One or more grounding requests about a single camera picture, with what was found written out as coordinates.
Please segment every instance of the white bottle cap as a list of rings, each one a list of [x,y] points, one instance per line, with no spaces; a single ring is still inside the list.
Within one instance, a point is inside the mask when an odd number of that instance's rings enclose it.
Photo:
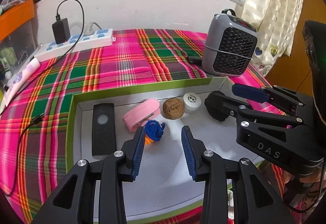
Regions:
[[[202,103],[200,97],[194,93],[186,93],[183,100],[185,102],[185,108],[190,111],[197,110]]]
[[[4,74],[4,77],[5,77],[5,79],[11,79],[11,77],[12,77],[12,73],[11,73],[11,71],[6,71],[6,73]]]

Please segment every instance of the orange shelf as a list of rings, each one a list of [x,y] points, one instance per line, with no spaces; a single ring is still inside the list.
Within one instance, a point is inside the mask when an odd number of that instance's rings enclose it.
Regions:
[[[35,16],[33,0],[25,1],[0,16],[0,41]]]

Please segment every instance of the blue yarn ball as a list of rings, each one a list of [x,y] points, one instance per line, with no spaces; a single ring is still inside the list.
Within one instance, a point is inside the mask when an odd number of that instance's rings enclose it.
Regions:
[[[145,134],[154,141],[160,141],[163,135],[165,123],[160,124],[155,120],[149,120],[145,124]]]

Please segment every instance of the white power strip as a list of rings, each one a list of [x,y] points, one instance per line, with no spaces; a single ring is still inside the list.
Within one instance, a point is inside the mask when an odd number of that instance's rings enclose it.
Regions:
[[[71,50],[71,53],[98,47],[110,46],[112,45],[112,42],[115,41],[112,33],[113,29],[104,29],[95,31],[94,34],[89,36],[82,36],[74,49]],[[56,44],[55,41],[48,43],[42,46],[34,56],[38,59],[39,62],[43,62],[54,57],[60,57],[73,46],[79,36],[79,34],[73,35],[67,42],[63,44]]]

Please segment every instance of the walnut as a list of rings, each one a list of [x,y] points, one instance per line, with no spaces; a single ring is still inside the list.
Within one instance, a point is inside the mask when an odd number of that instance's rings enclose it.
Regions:
[[[170,98],[163,103],[163,114],[167,119],[178,119],[182,117],[184,112],[185,104],[178,98]]]

